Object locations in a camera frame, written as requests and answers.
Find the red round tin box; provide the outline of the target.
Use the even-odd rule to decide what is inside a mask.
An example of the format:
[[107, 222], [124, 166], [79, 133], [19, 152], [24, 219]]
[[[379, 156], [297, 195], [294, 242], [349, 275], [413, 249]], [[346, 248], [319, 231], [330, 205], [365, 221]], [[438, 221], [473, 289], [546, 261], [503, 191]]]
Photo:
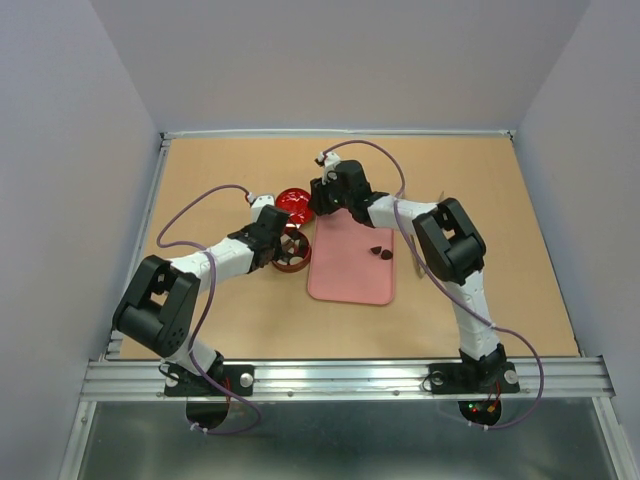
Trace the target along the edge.
[[311, 260], [312, 248], [307, 236], [294, 227], [286, 227], [282, 236], [281, 254], [272, 260], [272, 265], [283, 273], [303, 270]]

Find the red embossed tin lid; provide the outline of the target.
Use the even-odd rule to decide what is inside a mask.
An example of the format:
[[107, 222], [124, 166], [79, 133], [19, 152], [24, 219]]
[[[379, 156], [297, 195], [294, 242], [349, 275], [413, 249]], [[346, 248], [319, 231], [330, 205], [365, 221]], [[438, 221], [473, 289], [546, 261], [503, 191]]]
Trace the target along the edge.
[[300, 227], [310, 223], [314, 218], [314, 212], [309, 207], [311, 195], [302, 188], [292, 187], [279, 193], [275, 199], [275, 205], [289, 213], [289, 223]]

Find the metal serving tongs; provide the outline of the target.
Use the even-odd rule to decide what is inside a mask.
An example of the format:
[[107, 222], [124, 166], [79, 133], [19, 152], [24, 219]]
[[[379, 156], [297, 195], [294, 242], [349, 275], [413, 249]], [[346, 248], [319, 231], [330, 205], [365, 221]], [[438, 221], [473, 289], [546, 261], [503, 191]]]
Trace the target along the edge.
[[[442, 191], [438, 197], [437, 200], [435, 201], [431, 201], [431, 202], [418, 202], [415, 201], [415, 203], [420, 207], [424, 207], [424, 206], [432, 206], [434, 204], [437, 204], [439, 202], [441, 202], [443, 199], [445, 198], [445, 192]], [[419, 245], [416, 242], [416, 237], [414, 233], [410, 233], [409, 234], [409, 245], [415, 250], [415, 252], [413, 253], [413, 265], [414, 265], [414, 269], [416, 271], [416, 274], [418, 275], [418, 277], [420, 279], [424, 278], [425, 276], [428, 276], [430, 279], [434, 279], [435, 276], [433, 275], [433, 273], [426, 268], [426, 260], [423, 258], [422, 254], [421, 254], [421, 250]]]

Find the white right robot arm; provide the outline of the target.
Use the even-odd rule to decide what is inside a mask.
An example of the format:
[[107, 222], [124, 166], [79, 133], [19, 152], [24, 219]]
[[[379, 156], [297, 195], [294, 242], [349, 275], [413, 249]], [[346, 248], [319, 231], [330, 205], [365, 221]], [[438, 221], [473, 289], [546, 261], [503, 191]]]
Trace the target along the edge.
[[519, 392], [515, 366], [490, 320], [486, 244], [459, 201], [414, 202], [374, 191], [356, 160], [331, 154], [316, 163], [323, 173], [310, 182], [311, 210], [323, 216], [344, 209], [361, 225], [400, 232], [411, 248], [421, 249], [425, 273], [452, 301], [460, 361], [431, 364], [427, 389], [440, 395]]

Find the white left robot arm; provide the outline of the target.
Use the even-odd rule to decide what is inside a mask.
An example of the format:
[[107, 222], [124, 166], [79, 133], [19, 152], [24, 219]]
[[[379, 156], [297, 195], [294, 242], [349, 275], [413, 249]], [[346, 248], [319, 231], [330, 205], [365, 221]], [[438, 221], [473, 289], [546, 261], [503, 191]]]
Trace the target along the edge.
[[281, 256], [288, 219], [286, 211], [265, 204], [252, 211], [251, 223], [211, 247], [173, 260], [144, 258], [115, 309], [113, 329], [182, 368], [199, 393], [227, 394], [221, 355], [191, 329], [197, 298], [205, 291], [210, 308], [218, 284]]

